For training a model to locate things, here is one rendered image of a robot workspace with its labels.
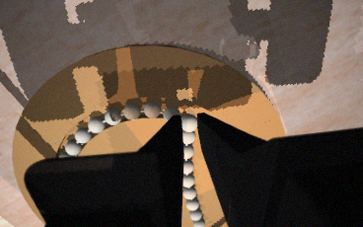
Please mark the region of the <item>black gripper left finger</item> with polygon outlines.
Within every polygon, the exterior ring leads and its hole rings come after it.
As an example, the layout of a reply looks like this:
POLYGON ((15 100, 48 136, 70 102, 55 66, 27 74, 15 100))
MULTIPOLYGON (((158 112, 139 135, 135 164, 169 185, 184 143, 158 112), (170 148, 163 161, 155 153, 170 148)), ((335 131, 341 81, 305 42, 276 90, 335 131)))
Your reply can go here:
POLYGON ((45 223, 54 214, 145 209, 153 227, 182 227, 183 161, 177 114, 136 152, 46 158, 24 181, 45 223))

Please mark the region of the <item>tan round board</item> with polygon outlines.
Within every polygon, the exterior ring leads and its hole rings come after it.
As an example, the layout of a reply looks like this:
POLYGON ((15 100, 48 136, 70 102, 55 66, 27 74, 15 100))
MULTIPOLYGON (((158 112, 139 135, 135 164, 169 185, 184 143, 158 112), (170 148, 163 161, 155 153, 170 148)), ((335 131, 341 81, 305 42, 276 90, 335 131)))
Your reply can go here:
MULTIPOLYGON (((243 74, 207 54, 173 45, 130 44, 86 56, 48 79, 24 107, 13 138, 16 182, 33 213, 45 225, 29 195, 24 174, 33 163, 59 158, 76 129, 92 117, 105 119, 109 109, 124 113, 156 102, 163 112, 176 107, 181 117, 206 113, 265 140, 286 136, 271 101, 243 74)), ((136 152, 166 123, 162 113, 135 120, 125 115, 117 125, 105 122, 74 156, 136 152)), ((89 129, 89 128, 88 128, 89 129)), ((205 163, 198 130, 190 143, 194 187, 204 227, 228 227, 205 163)))

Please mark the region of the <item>grey round bead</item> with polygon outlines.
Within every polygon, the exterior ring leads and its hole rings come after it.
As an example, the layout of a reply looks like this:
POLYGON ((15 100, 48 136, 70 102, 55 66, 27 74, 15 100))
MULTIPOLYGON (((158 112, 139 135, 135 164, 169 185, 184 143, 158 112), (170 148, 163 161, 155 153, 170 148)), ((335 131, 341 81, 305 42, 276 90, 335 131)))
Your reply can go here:
POLYGON ((181 118, 182 129, 186 132, 195 131, 198 127, 197 118, 193 114, 186 114, 181 118))
POLYGON ((194 168, 193 162, 189 159, 187 159, 187 161, 184 159, 183 161, 183 172, 185 174, 190 173, 194 168))
POLYGON ((199 200, 197 197, 186 200, 186 207, 190 210, 196 210, 199 207, 199 200))
POLYGON ((185 159, 189 159, 193 156, 194 149, 191 144, 188 144, 187 146, 185 146, 185 144, 183 144, 183 151, 184 151, 185 159))
POLYGON ((161 107, 156 102, 149 102, 144 107, 144 113, 150 118, 156 118, 160 115, 161 107))
POLYGON ((193 219, 193 220, 198 220, 198 219, 200 219, 200 218, 201 218, 201 216, 202 216, 202 212, 201 212, 201 210, 200 210, 200 207, 198 207, 196 210, 191 210, 191 211, 189 212, 189 216, 190 216, 190 218, 191 218, 191 219, 193 219))
POLYGON ((195 177, 192 173, 185 174, 183 173, 183 186, 186 188, 190 188, 194 185, 195 177))
POLYGON ((124 114, 127 119, 135 120, 140 116, 140 108, 136 104, 128 104, 124 109, 124 114))
POLYGON ((105 128, 105 123, 101 117, 92 117, 88 122, 88 128, 93 133, 101 133, 105 128))
POLYGON ((90 141, 92 133, 88 132, 88 130, 85 127, 76 129, 75 138, 79 143, 87 143, 90 141))
POLYGON ((163 116, 164 116, 165 121, 168 121, 173 115, 177 115, 177 114, 181 115, 178 108, 168 107, 164 110, 163 116))
POLYGON ((184 144, 190 144, 195 140, 195 132, 186 132, 182 130, 182 137, 183 137, 183 143, 184 144))
POLYGON ((200 218, 198 220, 193 220, 193 226, 194 227, 204 227, 205 226, 205 221, 203 218, 200 218))
POLYGON ((196 197, 197 191, 196 191, 196 188, 194 186, 192 186, 190 188, 184 188, 182 193, 185 198, 193 199, 196 197))
POLYGON ((66 151, 64 151, 64 152, 62 152, 62 153, 60 154, 59 158, 61 158, 61 157, 71 157, 71 156, 74 156, 74 155, 70 155, 70 154, 68 154, 66 151))
POLYGON ((65 146, 65 150, 70 155, 76 155, 79 154, 81 151, 81 143, 77 143, 77 140, 70 140, 65 146))
POLYGON ((121 112, 117 109, 109 109, 105 113, 105 121, 110 125, 117 125, 121 122, 121 112))

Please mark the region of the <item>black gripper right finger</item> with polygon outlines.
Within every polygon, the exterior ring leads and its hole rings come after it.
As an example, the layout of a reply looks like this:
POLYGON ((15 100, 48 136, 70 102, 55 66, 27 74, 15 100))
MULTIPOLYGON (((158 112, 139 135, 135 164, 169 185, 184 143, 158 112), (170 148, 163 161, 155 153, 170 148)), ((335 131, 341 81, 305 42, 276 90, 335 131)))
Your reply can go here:
POLYGON ((363 161, 363 127, 273 137, 197 114, 201 151, 228 227, 274 227, 293 172, 363 161))

